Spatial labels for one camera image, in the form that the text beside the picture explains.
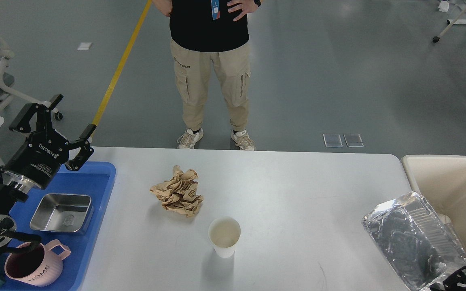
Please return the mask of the person's right hand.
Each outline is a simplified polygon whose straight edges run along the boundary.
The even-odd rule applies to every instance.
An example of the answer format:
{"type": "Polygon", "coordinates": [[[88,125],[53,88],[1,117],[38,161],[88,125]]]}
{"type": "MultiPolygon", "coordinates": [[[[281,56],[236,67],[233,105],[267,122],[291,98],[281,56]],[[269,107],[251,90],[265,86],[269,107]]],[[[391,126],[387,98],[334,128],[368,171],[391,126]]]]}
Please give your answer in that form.
{"type": "Polygon", "coordinates": [[[171,17],[173,10],[172,0],[152,0],[154,6],[166,17],[171,17]]]}

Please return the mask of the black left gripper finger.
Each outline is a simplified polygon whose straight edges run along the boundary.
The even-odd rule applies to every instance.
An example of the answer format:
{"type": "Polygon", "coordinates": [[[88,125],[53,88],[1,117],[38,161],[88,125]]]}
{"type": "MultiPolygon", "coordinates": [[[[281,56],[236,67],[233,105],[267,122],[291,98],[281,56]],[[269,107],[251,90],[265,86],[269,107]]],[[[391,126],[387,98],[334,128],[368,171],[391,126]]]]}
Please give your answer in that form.
{"type": "Polygon", "coordinates": [[[51,112],[63,99],[62,94],[55,95],[50,105],[28,103],[22,107],[17,117],[11,122],[9,130],[28,134],[32,140],[63,140],[64,137],[53,128],[51,112]]]}
{"type": "Polygon", "coordinates": [[[65,144],[65,150],[69,153],[71,150],[79,149],[79,152],[73,159],[68,159],[65,162],[65,167],[71,171],[78,171],[87,162],[90,156],[94,153],[94,149],[91,147],[90,138],[93,132],[96,130],[95,124],[89,124],[79,136],[76,141],[68,141],[65,144]]]}

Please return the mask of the person's left hand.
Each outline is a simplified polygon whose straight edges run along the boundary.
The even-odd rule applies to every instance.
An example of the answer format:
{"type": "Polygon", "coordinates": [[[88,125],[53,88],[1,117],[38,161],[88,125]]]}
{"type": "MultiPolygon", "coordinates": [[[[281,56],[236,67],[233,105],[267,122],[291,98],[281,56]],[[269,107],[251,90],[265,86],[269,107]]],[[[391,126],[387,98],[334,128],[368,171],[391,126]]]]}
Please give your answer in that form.
{"type": "Polygon", "coordinates": [[[238,21],[244,16],[257,11],[263,2],[263,0],[230,0],[227,2],[228,12],[239,11],[239,14],[233,19],[238,21]]]}

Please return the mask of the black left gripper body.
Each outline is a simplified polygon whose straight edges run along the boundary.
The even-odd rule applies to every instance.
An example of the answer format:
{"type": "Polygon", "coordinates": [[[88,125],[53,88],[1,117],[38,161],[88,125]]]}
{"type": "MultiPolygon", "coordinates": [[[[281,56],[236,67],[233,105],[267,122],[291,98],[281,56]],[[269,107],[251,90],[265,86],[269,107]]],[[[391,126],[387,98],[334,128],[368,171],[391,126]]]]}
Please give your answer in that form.
{"type": "Polygon", "coordinates": [[[2,170],[10,177],[24,177],[43,190],[67,161],[67,144],[68,139],[58,131],[33,131],[2,170]]]}

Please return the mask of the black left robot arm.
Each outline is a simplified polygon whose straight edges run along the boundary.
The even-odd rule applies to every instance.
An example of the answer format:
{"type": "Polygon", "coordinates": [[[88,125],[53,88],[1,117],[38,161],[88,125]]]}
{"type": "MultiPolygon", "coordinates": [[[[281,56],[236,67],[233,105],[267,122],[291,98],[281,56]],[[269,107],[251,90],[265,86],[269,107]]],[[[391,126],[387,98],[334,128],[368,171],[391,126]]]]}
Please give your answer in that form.
{"type": "Polygon", "coordinates": [[[10,215],[15,203],[26,202],[33,188],[47,188],[62,165],[80,170],[94,152],[89,138],[95,124],[87,125],[74,141],[54,129],[51,114],[62,99],[58,94],[49,102],[24,105],[9,126],[27,137],[9,162],[0,166],[0,256],[27,253],[41,243],[41,236],[17,231],[10,215]]]}

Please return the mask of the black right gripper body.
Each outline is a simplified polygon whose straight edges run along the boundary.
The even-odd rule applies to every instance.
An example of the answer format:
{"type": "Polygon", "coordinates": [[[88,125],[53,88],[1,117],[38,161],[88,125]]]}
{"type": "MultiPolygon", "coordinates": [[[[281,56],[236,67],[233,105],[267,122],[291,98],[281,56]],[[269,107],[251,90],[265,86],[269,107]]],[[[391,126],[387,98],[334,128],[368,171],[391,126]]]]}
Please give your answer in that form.
{"type": "Polygon", "coordinates": [[[466,291],[466,266],[448,276],[442,283],[433,283],[432,291],[466,291]]]}

